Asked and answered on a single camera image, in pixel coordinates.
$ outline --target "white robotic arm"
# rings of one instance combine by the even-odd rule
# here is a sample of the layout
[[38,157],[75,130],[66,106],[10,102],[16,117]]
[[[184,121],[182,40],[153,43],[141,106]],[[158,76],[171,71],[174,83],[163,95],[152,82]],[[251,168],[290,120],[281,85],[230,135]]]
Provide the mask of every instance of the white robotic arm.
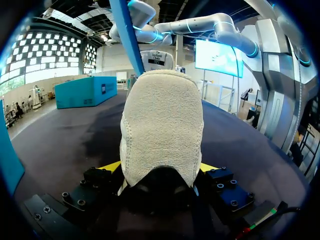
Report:
[[[194,17],[179,21],[156,24],[154,27],[147,23],[154,17],[156,11],[145,2],[134,0],[128,3],[128,8],[138,42],[172,44],[171,34],[190,34],[212,31],[218,42],[236,47],[248,57],[254,58],[259,51],[258,45],[236,30],[232,18],[225,13],[209,16]],[[114,24],[109,32],[112,39],[120,41],[117,25]]]

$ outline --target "cable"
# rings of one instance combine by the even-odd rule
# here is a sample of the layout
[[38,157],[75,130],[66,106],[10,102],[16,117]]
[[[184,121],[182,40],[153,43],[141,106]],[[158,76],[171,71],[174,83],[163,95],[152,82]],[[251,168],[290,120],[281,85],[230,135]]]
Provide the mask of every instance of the cable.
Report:
[[294,132],[293,132],[293,136],[292,136],[292,139],[291,139],[291,142],[290,142],[290,145],[288,147],[288,149],[286,150],[286,153],[288,155],[288,152],[291,148],[291,145],[292,143],[294,142],[294,139],[295,139],[295,135],[296,135],[296,132],[298,130],[298,126],[299,126],[299,119],[300,119],[300,113],[301,113],[301,102],[302,102],[302,83],[301,83],[301,66],[300,66],[300,49],[298,50],[298,64],[299,64],[299,90],[300,90],[300,96],[299,96],[299,108],[298,108],[298,115],[297,115],[297,118],[296,118],[296,123],[295,123],[295,128],[294,128]]
[[230,46],[234,52],[234,56],[235,56],[235,62],[236,62],[236,71],[237,71],[237,79],[238,79],[238,96],[237,96],[237,107],[236,107],[236,116],[238,117],[238,113],[239,113],[239,91],[240,91],[240,85],[239,85],[239,65],[238,65],[238,59],[237,59],[237,55],[236,55],[236,51],[235,49]]

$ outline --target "blue partition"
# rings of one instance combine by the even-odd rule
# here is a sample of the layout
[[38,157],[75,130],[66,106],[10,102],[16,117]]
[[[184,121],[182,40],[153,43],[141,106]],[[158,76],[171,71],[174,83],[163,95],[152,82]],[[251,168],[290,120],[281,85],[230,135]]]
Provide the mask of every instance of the blue partition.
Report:
[[12,147],[2,104],[0,100],[0,170],[9,193],[13,195],[25,168]]
[[117,95],[115,76],[91,76],[56,85],[57,109],[94,107]]

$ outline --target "monitor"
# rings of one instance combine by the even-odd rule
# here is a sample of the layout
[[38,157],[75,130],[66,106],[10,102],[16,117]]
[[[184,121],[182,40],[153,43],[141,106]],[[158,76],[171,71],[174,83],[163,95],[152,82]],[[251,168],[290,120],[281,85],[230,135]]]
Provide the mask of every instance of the monitor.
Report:
[[233,49],[235,53],[229,45],[197,39],[195,41],[195,68],[237,77],[238,62],[239,78],[242,78],[244,75],[242,52],[236,47]]

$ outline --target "metal frame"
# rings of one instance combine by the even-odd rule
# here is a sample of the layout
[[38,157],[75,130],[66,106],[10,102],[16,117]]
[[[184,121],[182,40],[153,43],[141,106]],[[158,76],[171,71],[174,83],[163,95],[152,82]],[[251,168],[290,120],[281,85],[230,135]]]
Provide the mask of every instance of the metal frame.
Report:
[[122,45],[128,55],[133,69],[136,74],[140,76],[145,71],[145,68],[141,59],[136,33],[132,27],[133,24],[127,2],[125,0],[110,0],[109,2]]

